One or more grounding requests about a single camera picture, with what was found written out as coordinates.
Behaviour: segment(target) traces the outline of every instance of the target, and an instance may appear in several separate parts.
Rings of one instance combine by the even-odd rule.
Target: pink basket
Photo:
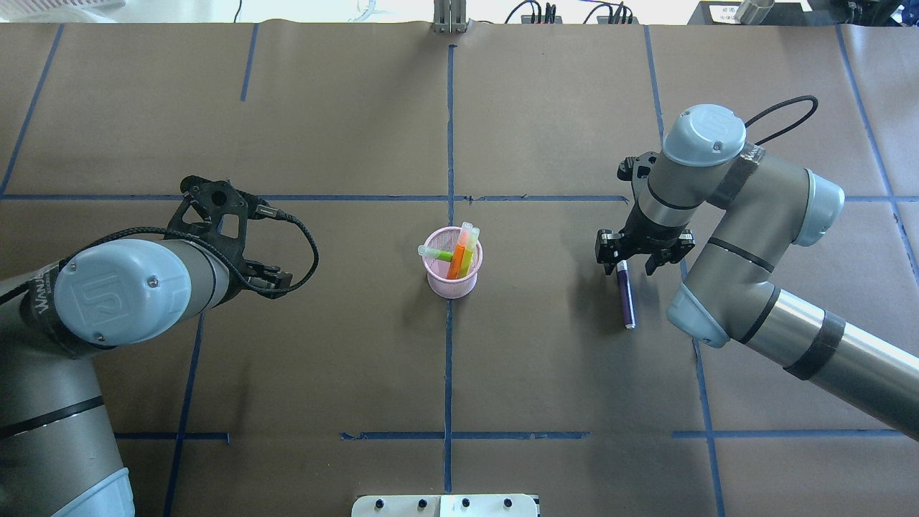
[[[436,247],[452,251],[457,245],[457,239],[460,238],[460,228],[458,226],[447,226],[431,234],[425,241],[425,246]],[[443,260],[437,260],[430,257],[421,257],[427,270],[427,283],[435,293],[444,298],[451,300],[462,298],[469,294],[475,287],[478,280],[479,267],[482,265],[482,243],[475,244],[475,255],[472,256],[472,264],[469,266],[469,274],[456,280],[447,280],[447,270],[450,263]]]

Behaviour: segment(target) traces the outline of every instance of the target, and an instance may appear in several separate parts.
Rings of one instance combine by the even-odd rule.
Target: purple marker
[[[619,281],[619,296],[622,298],[622,319],[628,330],[635,329],[635,305],[631,299],[631,282],[629,281],[629,264],[621,260],[616,264],[616,278]]]

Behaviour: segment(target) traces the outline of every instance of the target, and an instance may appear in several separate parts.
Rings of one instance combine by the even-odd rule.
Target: marker
[[[462,265],[462,255],[466,251],[466,244],[469,242],[469,232],[472,225],[463,223],[462,230],[459,231],[457,245],[453,248],[453,259],[450,261],[450,267],[447,270],[447,280],[456,280],[460,275],[460,265]]]
[[[635,305],[631,297],[629,281],[629,264],[621,260],[616,264],[616,279],[619,281],[619,296],[622,298],[622,319],[628,330],[635,329]]]
[[[418,255],[434,260],[443,260],[444,262],[450,262],[453,260],[452,251],[444,251],[443,249],[437,249],[436,247],[419,246]]]
[[[472,255],[475,253],[475,245],[479,242],[479,228],[472,228],[469,231],[469,242],[466,243],[466,250],[462,254],[462,262],[459,264],[459,276],[457,278],[466,278],[469,275],[469,266],[472,264]]]

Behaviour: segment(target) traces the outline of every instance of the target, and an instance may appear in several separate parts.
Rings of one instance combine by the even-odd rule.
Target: white label
[[[709,6],[711,21],[715,23],[731,23],[740,25],[737,21],[737,6]]]

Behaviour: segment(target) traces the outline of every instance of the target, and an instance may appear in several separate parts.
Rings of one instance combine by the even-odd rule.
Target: white plastic basket
[[[124,6],[125,0],[0,0],[0,17],[9,21],[34,17],[61,7]]]
[[[460,230],[461,228],[458,226],[441,228],[427,238],[425,246],[451,250],[457,245]],[[424,262],[425,270],[427,271],[427,284],[431,286],[435,293],[450,300],[462,298],[472,291],[472,288],[475,287],[475,282],[478,281],[479,268],[482,265],[482,242],[475,243],[475,254],[472,255],[469,274],[463,278],[447,280],[449,262],[430,257],[421,257],[421,260]]]

